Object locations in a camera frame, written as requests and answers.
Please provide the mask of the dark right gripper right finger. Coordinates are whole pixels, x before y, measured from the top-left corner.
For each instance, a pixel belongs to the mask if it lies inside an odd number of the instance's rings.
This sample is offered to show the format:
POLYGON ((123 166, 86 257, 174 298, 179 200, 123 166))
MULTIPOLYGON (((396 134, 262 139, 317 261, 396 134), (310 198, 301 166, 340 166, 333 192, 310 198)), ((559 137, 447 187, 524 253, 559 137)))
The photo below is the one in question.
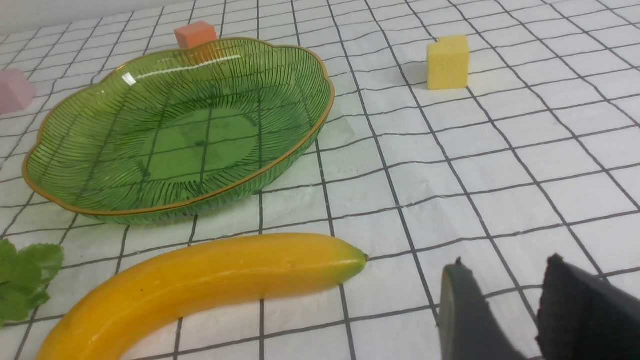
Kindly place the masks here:
POLYGON ((546 360, 637 360, 639 299, 565 262, 547 260, 537 312, 546 360))

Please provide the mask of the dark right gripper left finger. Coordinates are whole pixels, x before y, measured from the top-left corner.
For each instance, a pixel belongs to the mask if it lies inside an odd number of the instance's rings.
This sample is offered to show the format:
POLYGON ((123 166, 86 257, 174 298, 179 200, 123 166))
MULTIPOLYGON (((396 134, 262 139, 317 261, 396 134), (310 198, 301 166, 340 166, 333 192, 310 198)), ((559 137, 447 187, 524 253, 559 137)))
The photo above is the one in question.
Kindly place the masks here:
POLYGON ((502 331, 473 271, 460 258, 443 267, 438 316, 443 360, 524 360, 502 331))

